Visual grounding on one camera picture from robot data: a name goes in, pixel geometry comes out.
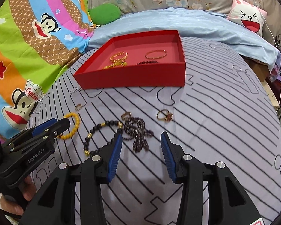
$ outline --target pink and white pillow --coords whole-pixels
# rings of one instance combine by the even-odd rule
[[[239,24],[262,37],[262,27],[267,12],[243,0],[233,0],[232,10],[227,19]]]

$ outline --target finger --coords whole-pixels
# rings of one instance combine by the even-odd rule
[[[6,200],[4,196],[1,196],[0,199],[1,208],[9,213],[16,214],[16,215],[23,215],[23,209],[16,203]]]
[[[23,197],[27,201],[31,201],[35,193],[37,192],[37,188],[35,187],[34,183],[30,185],[26,185],[23,189]]]
[[[26,183],[27,185],[32,183],[30,175],[27,178],[24,179],[24,183]]]

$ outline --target green cushion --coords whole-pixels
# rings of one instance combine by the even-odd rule
[[[92,22],[96,25],[106,25],[121,17],[121,10],[114,4],[105,3],[88,10]]]

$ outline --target open red box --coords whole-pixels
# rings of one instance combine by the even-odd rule
[[[137,65],[142,61],[153,60],[145,57],[152,50],[165,50],[167,56],[155,59],[159,63]],[[104,69],[112,64],[110,58],[117,52],[128,53],[125,60],[127,66]],[[162,54],[163,52],[155,52],[149,56]],[[114,37],[76,71],[74,78],[83,89],[184,86],[185,58],[179,33],[176,30],[164,30]]]

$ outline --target white cable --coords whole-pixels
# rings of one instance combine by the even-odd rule
[[[273,33],[271,32],[271,30],[269,29],[269,27],[268,27],[268,25],[267,25],[267,23],[266,23],[265,17],[264,17],[263,14],[261,13],[260,8],[257,7],[257,9],[259,10],[261,16],[263,17],[264,23],[265,23],[267,29],[269,30],[270,34],[272,35],[273,40],[274,40],[274,43],[275,43],[275,46],[276,46],[276,48],[278,49],[278,46],[277,46],[277,44],[276,44],[276,40],[275,40],[275,38],[274,38],[274,36],[273,36]],[[281,89],[280,89],[279,106],[280,106],[280,101],[281,101]]]

